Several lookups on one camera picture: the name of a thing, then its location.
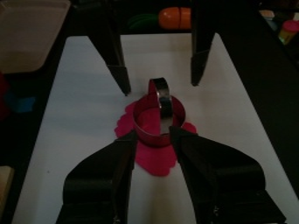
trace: red cup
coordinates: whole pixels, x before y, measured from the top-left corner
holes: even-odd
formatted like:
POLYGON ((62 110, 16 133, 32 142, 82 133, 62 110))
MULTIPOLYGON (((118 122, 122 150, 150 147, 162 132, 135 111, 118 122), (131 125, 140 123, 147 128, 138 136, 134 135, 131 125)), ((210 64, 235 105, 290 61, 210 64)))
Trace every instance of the red cup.
POLYGON ((182 127, 186 112, 182 102, 170 95, 164 78, 151 79, 148 94, 136 102, 135 131, 139 140, 152 147, 171 144, 170 126, 182 127))

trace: orange object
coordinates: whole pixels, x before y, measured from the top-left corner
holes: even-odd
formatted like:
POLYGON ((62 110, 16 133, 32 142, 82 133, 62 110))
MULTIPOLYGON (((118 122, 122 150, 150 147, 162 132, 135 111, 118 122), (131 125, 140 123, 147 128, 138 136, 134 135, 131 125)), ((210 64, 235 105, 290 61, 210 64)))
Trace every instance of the orange object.
POLYGON ((190 30, 191 23, 191 9, 171 7, 166 8, 159 13, 159 25, 166 30, 190 30))

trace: white surface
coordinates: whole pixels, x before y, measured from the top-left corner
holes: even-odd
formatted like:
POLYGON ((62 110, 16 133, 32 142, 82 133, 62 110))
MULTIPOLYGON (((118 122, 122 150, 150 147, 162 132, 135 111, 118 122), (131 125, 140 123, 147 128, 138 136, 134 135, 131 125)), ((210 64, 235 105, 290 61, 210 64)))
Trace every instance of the white surface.
MULTIPOLYGON (((126 105, 143 96, 150 78, 164 77, 201 136, 247 153, 263 166, 266 189, 289 224, 299 223, 299 203, 258 119, 230 56, 217 36, 201 85, 190 84, 190 34, 122 37, 132 94, 124 97, 88 38, 67 41, 27 173, 14 224, 52 224, 62 188, 76 164, 115 140, 126 105)), ((180 166, 167 178, 136 165, 130 224, 192 224, 192 203, 180 166)))

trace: dark background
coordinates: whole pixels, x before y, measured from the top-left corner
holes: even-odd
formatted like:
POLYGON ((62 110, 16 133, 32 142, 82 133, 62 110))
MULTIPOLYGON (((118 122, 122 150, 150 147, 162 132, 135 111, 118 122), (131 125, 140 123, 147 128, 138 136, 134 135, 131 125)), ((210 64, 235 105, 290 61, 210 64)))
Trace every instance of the dark background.
MULTIPOLYGON (((299 60, 299 38, 294 39, 290 46, 282 46, 277 33, 271 31, 266 21, 258 15, 259 1, 231 0, 227 2, 222 12, 219 34, 298 194, 299 77, 297 63, 299 60)), ((282 1, 266 1, 261 7, 274 7, 279 11, 277 22, 281 25, 282 20, 290 16, 289 9, 295 6, 291 5, 294 4, 291 1, 289 5, 279 3, 282 1)), ((151 25, 140 30, 130 30, 127 21, 139 14, 158 15, 159 11, 167 7, 188 7, 190 1, 123 0, 115 1, 114 6, 123 34, 186 32, 166 31, 158 25, 151 25)), ((32 112, 12 113, 0 122, 0 165, 10 165, 15 169, 2 223, 11 223, 14 217, 62 50, 66 38, 72 35, 84 35, 84 29, 76 18, 76 13, 71 10, 43 68, 34 73, 6 76, 18 97, 34 96, 36 103, 32 112)))

